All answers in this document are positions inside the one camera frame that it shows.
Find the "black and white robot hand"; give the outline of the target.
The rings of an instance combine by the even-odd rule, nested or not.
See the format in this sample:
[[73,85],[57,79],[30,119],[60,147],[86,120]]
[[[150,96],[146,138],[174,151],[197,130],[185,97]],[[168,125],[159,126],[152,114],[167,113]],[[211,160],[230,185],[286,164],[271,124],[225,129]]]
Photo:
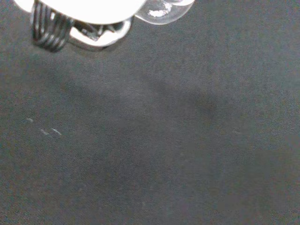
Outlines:
[[130,31],[144,0],[15,0],[30,14],[34,45],[58,52],[67,42],[102,50]]

